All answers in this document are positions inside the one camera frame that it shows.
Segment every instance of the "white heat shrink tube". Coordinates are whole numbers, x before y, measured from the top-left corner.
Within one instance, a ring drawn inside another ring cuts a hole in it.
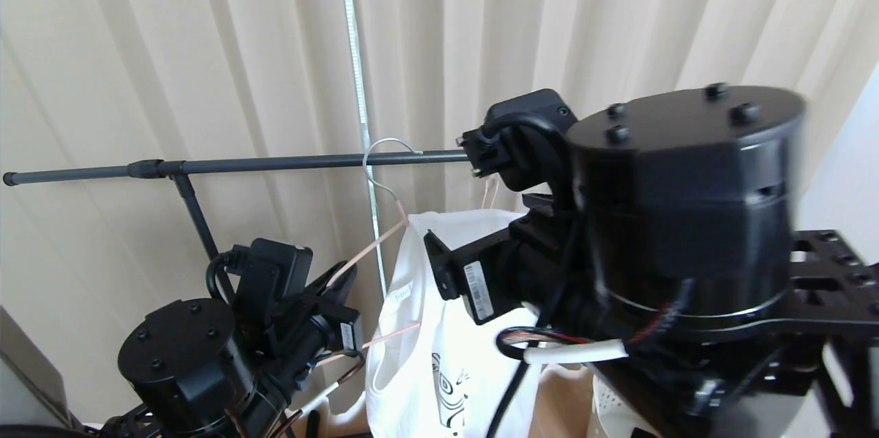
[[[528,364],[575,364],[623,357],[628,357],[625,345],[619,338],[614,338],[612,341],[562,345],[562,347],[528,347],[525,349],[523,360]]]

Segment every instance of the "beige curtain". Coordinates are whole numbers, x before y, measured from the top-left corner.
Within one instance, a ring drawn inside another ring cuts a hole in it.
[[[362,150],[345,0],[2,0],[2,167]],[[372,140],[452,148],[488,106],[551,87],[579,116],[707,82],[811,101],[808,178],[879,59],[879,0],[354,0]],[[379,169],[411,212],[470,209],[467,165]],[[373,237],[356,169],[194,178],[220,249],[267,237],[316,275]],[[379,194],[380,228],[395,220]],[[100,422],[145,313],[204,295],[204,253],[167,181],[3,188],[0,301]],[[514,207],[503,193],[499,206]],[[389,244],[387,275],[396,255]],[[352,305],[370,335],[376,259]]]

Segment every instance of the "perforated white container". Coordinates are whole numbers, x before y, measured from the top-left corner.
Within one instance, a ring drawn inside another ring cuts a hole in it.
[[[635,428],[659,436],[599,376],[593,375],[593,416],[589,420],[588,438],[629,438]]]

